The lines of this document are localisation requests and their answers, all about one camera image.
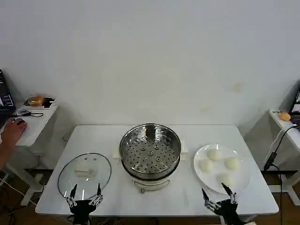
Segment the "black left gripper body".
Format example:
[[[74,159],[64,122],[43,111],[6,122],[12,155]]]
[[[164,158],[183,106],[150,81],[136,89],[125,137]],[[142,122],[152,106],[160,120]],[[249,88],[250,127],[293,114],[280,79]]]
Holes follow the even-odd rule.
[[[91,200],[78,200],[69,207],[73,216],[74,225],[88,225],[90,223],[90,213],[96,210],[96,205],[90,203]]]

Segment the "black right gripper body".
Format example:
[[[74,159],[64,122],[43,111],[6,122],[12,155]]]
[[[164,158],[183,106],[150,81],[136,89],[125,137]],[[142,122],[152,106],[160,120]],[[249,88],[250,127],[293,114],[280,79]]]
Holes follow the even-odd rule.
[[[231,200],[222,200],[216,203],[217,207],[214,213],[222,216],[227,225],[242,225],[243,221],[236,212],[237,203],[231,203]]]

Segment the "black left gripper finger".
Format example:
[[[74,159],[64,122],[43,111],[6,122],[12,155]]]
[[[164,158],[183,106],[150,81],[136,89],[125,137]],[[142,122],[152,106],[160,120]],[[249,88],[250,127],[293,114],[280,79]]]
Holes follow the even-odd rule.
[[[71,190],[69,197],[65,197],[69,207],[74,207],[77,205],[75,200],[76,189],[77,189],[77,184],[75,184],[75,186]]]
[[[91,199],[89,205],[98,207],[99,204],[102,202],[103,200],[103,195],[102,195],[102,190],[101,190],[101,183],[98,183],[97,185],[97,193],[96,195]]]

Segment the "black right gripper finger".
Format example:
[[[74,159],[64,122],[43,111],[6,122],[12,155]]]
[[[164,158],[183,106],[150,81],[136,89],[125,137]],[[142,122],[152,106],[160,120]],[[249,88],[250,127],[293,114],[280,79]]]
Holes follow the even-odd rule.
[[[208,195],[206,194],[205,190],[202,188],[202,195],[204,199],[204,206],[212,212],[219,209],[219,205],[215,202],[212,202]]]
[[[226,191],[226,193],[229,195],[229,199],[223,200],[221,203],[223,205],[225,204],[231,204],[231,205],[235,205],[237,204],[236,202],[236,193],[233,192],[227,185],[225,185],[224,183],[221,183],[224,190]]]

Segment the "person's hand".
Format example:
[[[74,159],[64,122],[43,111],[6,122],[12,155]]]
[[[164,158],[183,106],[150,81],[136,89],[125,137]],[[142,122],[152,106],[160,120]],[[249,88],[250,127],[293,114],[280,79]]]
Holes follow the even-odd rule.
[[[21,118],[8,120],[1,133],[2,143],[8,147],[16,146],[26,128],[27,123]]]

